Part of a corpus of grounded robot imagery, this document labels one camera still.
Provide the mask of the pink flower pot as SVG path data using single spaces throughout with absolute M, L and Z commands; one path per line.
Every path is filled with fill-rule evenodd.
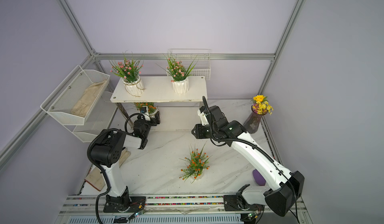
M 140 59 L 127 58 L 123 54 L 122 61 L 110 60 L 111 72 L 122 79 L 125 91 L 133 96 L 140 97 L 145 91 L 144 83 L 140 77 L 143 63 Z
M 183 61 L 177 59 L 172 53 L 168 52 L 165 55 L 167 66 L 166 68 L 161 67 L 169 77 L 171 77 L 172 88 L 177 94 L 185 94 L 190 89 L 189 76 L 192 75 L 192 71 L 197 63 L 197 56 L 192 60 L 188 67 L 183 65 Z

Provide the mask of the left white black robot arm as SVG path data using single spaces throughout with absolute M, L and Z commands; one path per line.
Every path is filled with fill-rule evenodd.
M 96 138 L 91 141 L 87 157 L 89 161 L 100 171 L 107 189 L 99 194 L 96 199 L 96 213 L 98 214 L 99 200 L 106 197 L 104 213 L 139 212 L 144 208 L 145 197 L 131 198 L 129 188 L 124 183 L 120 171 L 120 157 L 126 149 L 143 150 L 148 143 L 151 127 L 161 123 L 160 112 L 154 114 L 144 112 L 130 115 L 124 124 L 124 129 L 103 129 Z

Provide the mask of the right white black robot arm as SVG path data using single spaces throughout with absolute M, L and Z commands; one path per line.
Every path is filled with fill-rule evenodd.
M 235 195 L 225 195 L 226 209 L 248 211 L 257 206 L 267 206 L 275 214 L 284 217 L 291 208 L 297 207 L 302 196 L 305 177 L 299 171 L 292 172 L 276 161 L 253 139 L 238 121 L 228 122 L 218 106 L 209 106 L 203 98 L 198 109 L 201 119 L 192 129 L 196 139 L 210 139 L 213 144 L 229 146 L 240 153 L 264 178 L 267 189 L 248 190 L 248 184 Z

